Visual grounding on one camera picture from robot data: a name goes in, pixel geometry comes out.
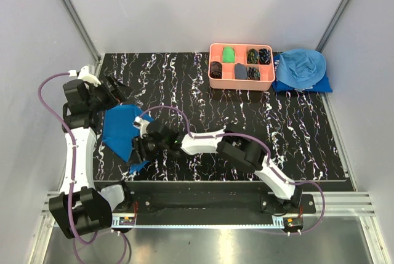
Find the blue cloth napkin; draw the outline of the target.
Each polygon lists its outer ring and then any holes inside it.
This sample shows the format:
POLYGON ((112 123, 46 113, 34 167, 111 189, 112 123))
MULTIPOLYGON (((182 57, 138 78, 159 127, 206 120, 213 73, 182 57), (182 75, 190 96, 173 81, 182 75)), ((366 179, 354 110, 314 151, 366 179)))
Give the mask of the blue cloth napkin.
POLYGON ((140 135, 133 123, 142 113, 135 105, 119 105, 105 112, 102 141, 124 162, 132 154, 132 139, 140 135))

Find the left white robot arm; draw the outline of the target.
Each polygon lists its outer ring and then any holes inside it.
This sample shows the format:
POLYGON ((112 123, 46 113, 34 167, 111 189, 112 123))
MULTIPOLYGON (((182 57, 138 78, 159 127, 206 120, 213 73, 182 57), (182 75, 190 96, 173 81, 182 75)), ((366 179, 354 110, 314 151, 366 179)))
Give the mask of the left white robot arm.
POLYGON ((133 197, 124 182, 96 190, 93 153, 97 141, 98 114, 126 101, 128 86, 111 75, 107 83, 89 72, 70 71, 63 85, 66 103, 58 117, 67 144, 66 170, 58 196, 49 200, 49 211, 63 234, 76 239, 110 228, 113 212, 127 212, 133 197))

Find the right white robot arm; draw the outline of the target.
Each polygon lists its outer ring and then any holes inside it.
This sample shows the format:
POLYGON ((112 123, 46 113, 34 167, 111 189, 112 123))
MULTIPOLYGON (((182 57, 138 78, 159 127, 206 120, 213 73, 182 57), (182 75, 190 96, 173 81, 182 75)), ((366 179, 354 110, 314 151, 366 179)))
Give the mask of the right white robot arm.
POLYGON ((217 154, 240 172, 254 174, 265 182, 285 212, 294 212, 301 204, 302 190, 273 162, 266 144, 244 134, 234 124, 215 132, 176 132, 158 120, 137 117, 134 127, 139 130, 131 140, 128 163, 132 166, 151 162, 161 151, 179 158, 184 155, 217 154))

